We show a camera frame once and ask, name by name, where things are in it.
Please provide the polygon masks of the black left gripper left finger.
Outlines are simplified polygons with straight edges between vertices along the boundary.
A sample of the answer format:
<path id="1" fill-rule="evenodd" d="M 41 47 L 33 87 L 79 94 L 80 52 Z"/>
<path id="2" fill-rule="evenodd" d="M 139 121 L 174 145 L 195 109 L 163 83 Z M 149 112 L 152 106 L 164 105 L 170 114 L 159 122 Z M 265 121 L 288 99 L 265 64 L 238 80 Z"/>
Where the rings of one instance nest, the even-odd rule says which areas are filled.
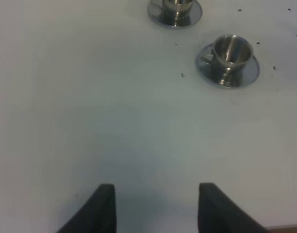
<path id="1" fill-rule="evenodd" d="M 115 233 L 116 193 L 113 184 L 101 184 L 60 233 Z"/>

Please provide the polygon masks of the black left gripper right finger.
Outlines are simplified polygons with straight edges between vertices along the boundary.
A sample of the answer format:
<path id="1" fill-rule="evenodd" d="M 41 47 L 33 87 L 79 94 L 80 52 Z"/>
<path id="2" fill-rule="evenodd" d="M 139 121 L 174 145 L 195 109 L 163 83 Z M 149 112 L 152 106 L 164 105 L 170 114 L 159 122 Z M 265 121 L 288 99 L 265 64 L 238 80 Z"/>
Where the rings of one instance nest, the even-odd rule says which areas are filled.
<path id="1" fill-rule="evenodd" d="M 200 233 L 267 233 L 214 183 L 201 183 L 198 197 Z"/>

